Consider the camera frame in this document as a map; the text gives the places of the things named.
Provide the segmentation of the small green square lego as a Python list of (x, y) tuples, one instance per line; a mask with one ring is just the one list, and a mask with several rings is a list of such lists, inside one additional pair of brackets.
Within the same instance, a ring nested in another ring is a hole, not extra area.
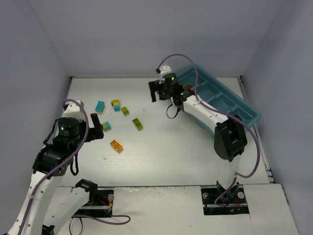
[(122, 107), (122, 108), (121, 108), (121, 112), (123, 113), (124, 116), (127, 116), (127, 115), (130, 114), (127, 107)]

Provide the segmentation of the green rectangular lego brick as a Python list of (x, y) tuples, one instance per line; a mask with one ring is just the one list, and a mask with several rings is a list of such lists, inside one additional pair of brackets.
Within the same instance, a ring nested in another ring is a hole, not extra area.
[(143, 125), (141, 124), (138, 118), (133, 119), (132, 122), (138, 131), (143, 129)]

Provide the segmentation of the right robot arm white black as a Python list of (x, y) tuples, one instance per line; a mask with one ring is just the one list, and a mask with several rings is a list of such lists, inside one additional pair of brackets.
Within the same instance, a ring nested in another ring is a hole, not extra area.
[(237, 120), (213, 112), (193, 90), (183, 88), (175, 73), (167, 73), (162, 79), (149, 82), (149, 89), (152, 102), (157, 100), (158, 94), (160, 100), (170, 100), (177, 112), (192, 115), (213, 131), (214, 150), (221, 158), (217, 189), (223, 196), (229, 195), (235, 187), (240, 156), (247, 145), (244, 127)]

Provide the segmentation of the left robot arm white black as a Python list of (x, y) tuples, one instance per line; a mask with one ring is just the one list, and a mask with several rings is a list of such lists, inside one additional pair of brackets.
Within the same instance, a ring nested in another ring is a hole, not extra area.
[(52, 143), (44, 140), (32, 167), (27, 196), (20, 213), (9, 230), (10, 235), (56, 235), (67, 221), (86, 203), (92, 202), (97, 184), (81, 179), (69, 197), (48, 211), (53, 194), (67, 169), (78, 166), (78, 152), (85, 142), (102, 139), (103, 126), (96, 113), (91, 114), (93, 128), (75, 117), (56, 119), (53, 128), (58, 135)]

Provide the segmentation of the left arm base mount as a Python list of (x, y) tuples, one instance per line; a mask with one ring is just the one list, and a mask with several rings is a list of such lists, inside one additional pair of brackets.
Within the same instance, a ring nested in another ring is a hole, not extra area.
[(112, 216), (114, 190), (101, 188), (93, 201), (87, 202), (74, 215), (87, 215), (95, 218)]

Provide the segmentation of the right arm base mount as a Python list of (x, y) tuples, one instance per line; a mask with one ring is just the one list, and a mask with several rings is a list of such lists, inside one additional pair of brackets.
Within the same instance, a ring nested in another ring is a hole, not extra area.
[(222, 192), (221, 187), (201, 188), (203, 214), (205, 216), (249, 214), (246, 195), (242, 185), (237, 183), (227, 194), (215, 202)]

